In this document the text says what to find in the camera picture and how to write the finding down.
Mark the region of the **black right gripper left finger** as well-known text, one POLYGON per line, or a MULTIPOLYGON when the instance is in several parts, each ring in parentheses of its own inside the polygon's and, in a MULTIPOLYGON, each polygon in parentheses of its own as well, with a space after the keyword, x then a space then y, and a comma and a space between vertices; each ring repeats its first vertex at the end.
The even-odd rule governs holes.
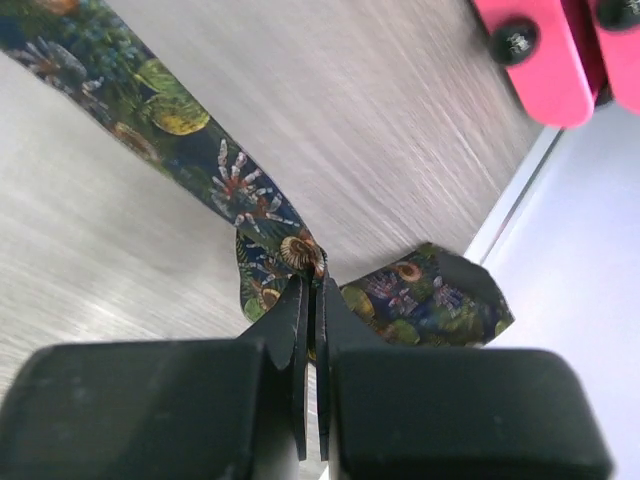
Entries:
POLYGON ((292 433, 299 460, 307 459, 308 284, 289 279, 276 304, 245 332, 262 340, 276 369, 284 375, 292 433))

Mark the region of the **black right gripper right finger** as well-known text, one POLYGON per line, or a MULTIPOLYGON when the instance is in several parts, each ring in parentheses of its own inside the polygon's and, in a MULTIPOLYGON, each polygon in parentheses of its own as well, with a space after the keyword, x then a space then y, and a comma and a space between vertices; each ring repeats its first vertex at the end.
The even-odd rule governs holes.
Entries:
POLYGON ((314 290, 317 411, 324 460, 386 460, 394 414, 386 344, 346 305, 336 282, 314 290))

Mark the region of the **dark floral patterned tie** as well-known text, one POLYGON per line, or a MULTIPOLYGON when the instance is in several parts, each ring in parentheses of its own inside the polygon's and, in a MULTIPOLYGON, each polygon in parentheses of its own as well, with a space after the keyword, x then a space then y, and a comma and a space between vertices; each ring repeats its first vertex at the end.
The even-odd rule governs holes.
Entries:
MULTIPOLYGON (((329 281, 325 251, 284 193, 107 3, 5 1, 1 48, 235 229, 248 320, 294 276, 329 281)), ((514 321, 483 267, 431 242, 340 293, 391 344, 479 346, 514 321)))

